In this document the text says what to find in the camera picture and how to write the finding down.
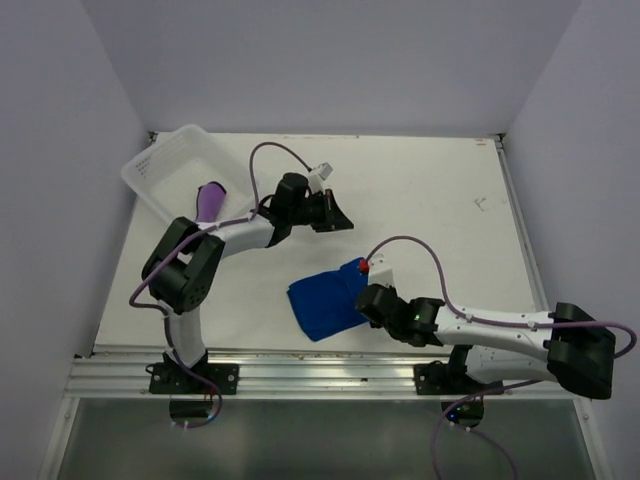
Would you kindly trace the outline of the blue towel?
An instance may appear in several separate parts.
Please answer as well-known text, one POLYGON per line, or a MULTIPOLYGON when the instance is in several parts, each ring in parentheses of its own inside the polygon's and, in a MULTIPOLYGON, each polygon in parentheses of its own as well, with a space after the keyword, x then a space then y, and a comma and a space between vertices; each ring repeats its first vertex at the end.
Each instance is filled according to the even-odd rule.
POLYGON ((292 283, 287 296, 302 332, 318 342, 368 322, 356 308, 359 293, 367 286, 368 270, 361 271, 362 257, 336 270, 321 272, 292 283))

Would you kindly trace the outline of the purple towel black trim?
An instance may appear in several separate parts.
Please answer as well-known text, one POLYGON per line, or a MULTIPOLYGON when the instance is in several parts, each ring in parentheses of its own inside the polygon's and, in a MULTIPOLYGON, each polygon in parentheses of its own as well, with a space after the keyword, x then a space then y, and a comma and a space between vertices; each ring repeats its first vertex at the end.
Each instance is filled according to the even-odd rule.
POLYGON ((226 189, 216 181, 198 188, 196 197, 196 222, 212 223, 218 215, 226 199, 226 189))

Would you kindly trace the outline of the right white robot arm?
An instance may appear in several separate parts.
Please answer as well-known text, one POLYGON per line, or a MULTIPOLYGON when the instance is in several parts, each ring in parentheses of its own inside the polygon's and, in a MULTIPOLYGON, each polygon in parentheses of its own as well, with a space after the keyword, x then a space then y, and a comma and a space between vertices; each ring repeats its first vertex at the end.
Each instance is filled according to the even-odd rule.
POLYGON ((397 341, 451 347, 445 379, 454 391, 537 380, 590 399, 612 395, 615 335, 573 304, 526 314, 483 311, 427 297, 405 301, 394 287, 373 284, 355 308, 397 341))

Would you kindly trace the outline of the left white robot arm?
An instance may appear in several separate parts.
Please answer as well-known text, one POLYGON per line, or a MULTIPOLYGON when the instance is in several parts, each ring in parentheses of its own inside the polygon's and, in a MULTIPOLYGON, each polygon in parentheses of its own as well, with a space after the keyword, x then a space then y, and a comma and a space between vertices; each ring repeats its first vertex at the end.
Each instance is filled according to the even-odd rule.
POLYGON ((176 364, 172 379, 185 392, 197 392, 207 383, 200 306, 222 260, 274 247, 296 226, 317 233, 354 228, 324 185, 328 168, 284 174, 273 194, 237 219, 203 223, 178 217, 153 250, 142 270, 143 286, 155 299, 149 307, 163 315, 168 356, 176 364))

